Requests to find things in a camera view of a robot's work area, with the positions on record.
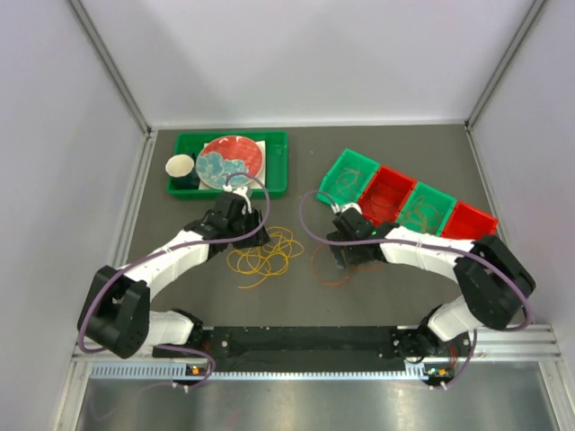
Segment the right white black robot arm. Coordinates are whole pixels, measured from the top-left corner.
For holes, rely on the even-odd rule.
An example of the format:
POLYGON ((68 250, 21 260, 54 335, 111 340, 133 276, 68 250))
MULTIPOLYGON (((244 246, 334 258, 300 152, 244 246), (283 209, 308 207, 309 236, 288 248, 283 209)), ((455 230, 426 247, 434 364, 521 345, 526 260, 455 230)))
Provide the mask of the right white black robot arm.
POLYGON ((342 266, 372 261, 410 266, 446 277, 461 294, 434 308, 416 330, 399 338, 410 356, 437 356, 453 339, 480 327, 505 330, 535 291, 535 280, 496 235, 458 240, 419 233, 395 222, 374 225, 355 204, 334 210, 326 236, 342 266))

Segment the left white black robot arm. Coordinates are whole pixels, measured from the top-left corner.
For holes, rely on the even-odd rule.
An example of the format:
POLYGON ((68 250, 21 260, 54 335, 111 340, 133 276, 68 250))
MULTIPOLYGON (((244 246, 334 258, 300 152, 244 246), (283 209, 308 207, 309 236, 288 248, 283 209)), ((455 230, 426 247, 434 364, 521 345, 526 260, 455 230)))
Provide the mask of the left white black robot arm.
POLYGON ((151 303, 168 285, 227 247, 248 249, 268 242, 261 211, 247 187, 219 194, 199 220, 144 258, 121 268, 104 266, 93 277, 77 323, 80 349, 107 350, 125 359, 144 347, 172 348, 194 356, 203 348, 203 323, 190 312, 154 312, 151 303))

